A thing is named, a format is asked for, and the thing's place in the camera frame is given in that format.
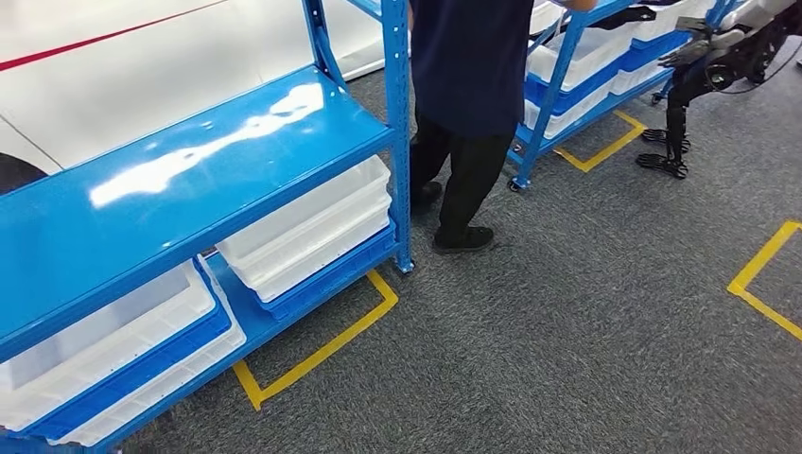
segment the black pants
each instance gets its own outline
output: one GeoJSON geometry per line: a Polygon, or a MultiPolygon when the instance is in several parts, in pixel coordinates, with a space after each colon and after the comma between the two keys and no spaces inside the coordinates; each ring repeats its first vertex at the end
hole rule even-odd
{"type": "Polygon", "coordinates": [[[440,210],[441,234],[459,236],[468,226],[484,198],[501,173],[507,149],[514,137],[509,134],[461,137],[428,120],[415,110],[418,132],[410,150],[410,188],[419,191],[440,173],[451,155],[451,178],[445,187],[440,210]]]}

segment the dark blue shirt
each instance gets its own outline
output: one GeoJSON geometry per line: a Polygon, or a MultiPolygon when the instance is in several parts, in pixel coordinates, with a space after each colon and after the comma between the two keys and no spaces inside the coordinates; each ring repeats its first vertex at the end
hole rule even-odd
{"type": "Polygon", "coordinates": [[[411,0],[420,113],[465,137],[512,133],[523,113],[533,0],[411,0]]]}

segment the red stripe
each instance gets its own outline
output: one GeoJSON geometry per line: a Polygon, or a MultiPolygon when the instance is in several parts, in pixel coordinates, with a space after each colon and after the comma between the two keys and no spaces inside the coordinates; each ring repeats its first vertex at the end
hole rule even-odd
{"type": "Polygon", "coordinates": [[[159,20],[156,20],[156,21],[153,21],[153,22],[148,22],[146,24],[142,24],[140,26],[132,26],[131,28],[126,28],[124,30],[116,31],[114,33],[109,33],[108,35],[97,36],[97,37],[91,38],[91,39],[86,40],[86,41],[81,41],[81,42],[78,42],[78,43],[72,43],[72,44],[64,45],[62,47],[56,47],[55,49],[45,50],[44,52],[38,52],[36,54],[26,55],[24,57],[20,57],[19,59],[3,61],[3,62],[0,62],[0,71],[6,71],[7,69],[15,68],[17,66],[22,66],[24,64],[28,64],[28,63],[31,63],[31,62],[34,62],[34,61],[43,60],[43,59],[46,59],[48,57],[53,57],[54,55],[62,54],[64,52],[69,52],[70,50],[78,49],[78,48],[83,47],[85,45],[97,43],[99,41],[105,41],[105,40],[108,40],[109,38],[113,38],[115,36],[119,36],[119,35],[128,33],[130,31],[138,30],[140,28],[145,28],[146,26],[154,26],[156,24],[160,24],[162,22],[169,21],[170,19],[175,19],[177,17],[184,16],[186,14],[189,14],[190,12],[199,11],[201,9],[207,9],[209,7],[213,7],[214,5],[218,5],[220,3],[225,3],[227,1],[228,0],[217,0],[217,2],[210,3],[210,4],[204,5],[202,7],[197,7],[195,9],[191,9],[189,11],[179,12],[178,14],[173,14],[172,16],[167,16],[167,17],[164,17],[162,19],[159,19],[159,20]]]}

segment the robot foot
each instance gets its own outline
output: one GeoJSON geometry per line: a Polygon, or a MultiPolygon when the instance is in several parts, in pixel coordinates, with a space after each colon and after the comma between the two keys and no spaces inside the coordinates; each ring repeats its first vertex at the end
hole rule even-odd
{"type": "Polygon", "coordinates": [[[665,156],[659,154],[641,154],[637,156],[636,163],[644,168],[661,170],[679,180],[685,180],[688,176],[688,167],[679,162],[669,161],[665,156]]]}
{"type": "MultiPolygon", "coordinates": [[[[656,142],[658,144],[666,145],[665,130],[645,130],[642,134],[640,134],[640,138],[643,139],[644,142],[656,142]]],[[[689,151],[690,151],[690,141],[688,139],[683,139],[682,152],[683,154],[685,154],[689,151]]]]}

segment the white wall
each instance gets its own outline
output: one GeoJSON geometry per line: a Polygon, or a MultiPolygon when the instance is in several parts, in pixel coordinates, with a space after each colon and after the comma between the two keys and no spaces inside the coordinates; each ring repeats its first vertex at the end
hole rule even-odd
{"type": "Polygon", "coordinates": [[[61,167],[52,159],[34,147],[2,119],[0,119],[0,152],[31,163],[48,174],[61,170],[61,167]]]}
{"type": "MultiPolygon", "coordinates": [[[[212,2],[0,0],[0,61],[212,2]]],[[[324,7],[343,73],[376,67],[380,25],[345,0],[324,7]]],[[[0,114],[73,166],[310,62],[300,0],[229,0],[0,72],[0,114]]]]}

